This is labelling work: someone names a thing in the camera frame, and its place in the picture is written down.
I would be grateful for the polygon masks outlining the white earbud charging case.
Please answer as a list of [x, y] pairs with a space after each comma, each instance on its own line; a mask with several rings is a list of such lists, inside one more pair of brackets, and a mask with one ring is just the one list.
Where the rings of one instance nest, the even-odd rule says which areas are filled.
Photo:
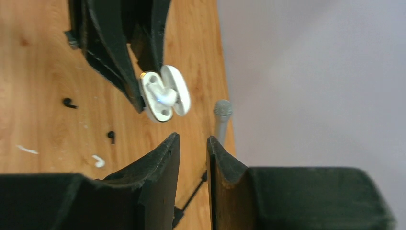
[[145, 112], [155, 122], [168, 122], [173, 114], [185, 116], [191, 108], [191, 97], [181, 72], [164, 65], [160, 73], [146, 71], [140, 75], [139, 88]]

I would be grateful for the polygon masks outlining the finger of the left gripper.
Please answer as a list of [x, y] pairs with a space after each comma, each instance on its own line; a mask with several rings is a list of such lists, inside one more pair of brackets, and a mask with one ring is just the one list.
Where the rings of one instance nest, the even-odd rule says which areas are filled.
[[122, 25], [142, 71], [160, 71], [170, 0], [123, 0]]
[[72, 49], [81, 50], [88, 64], [121, 91], [138, 113], [143, 112], [135, 70], [127, 48], [119, 0], [69, 0]]

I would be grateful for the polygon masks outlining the white earbud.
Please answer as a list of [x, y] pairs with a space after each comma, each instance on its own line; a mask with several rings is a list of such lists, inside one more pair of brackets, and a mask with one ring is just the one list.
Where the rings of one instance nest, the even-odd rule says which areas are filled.
[[177, 92], [171, 88], [154, 91], [156, 100], [166, 107], [172, 107], [177, 100]]
[[102, 157], [94, 154], [92, 155], [92, 158], [95, 160], [94, 165], [96, 168], [102, 168], [105, 166], [105, 160]]

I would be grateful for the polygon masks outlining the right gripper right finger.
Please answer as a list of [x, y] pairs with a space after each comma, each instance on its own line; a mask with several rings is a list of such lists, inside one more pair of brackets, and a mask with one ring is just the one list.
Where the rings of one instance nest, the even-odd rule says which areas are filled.
[[207, 139], [214, 230], [393, 230], [374, 180], [352, 167], [248, 167]]

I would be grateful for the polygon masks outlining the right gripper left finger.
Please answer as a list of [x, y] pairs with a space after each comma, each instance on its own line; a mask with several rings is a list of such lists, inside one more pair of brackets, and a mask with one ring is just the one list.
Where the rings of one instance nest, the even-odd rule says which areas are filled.
[[80, 173], [3, 174], [3, 230], [170, 230], [180, 136], [102, 180]]

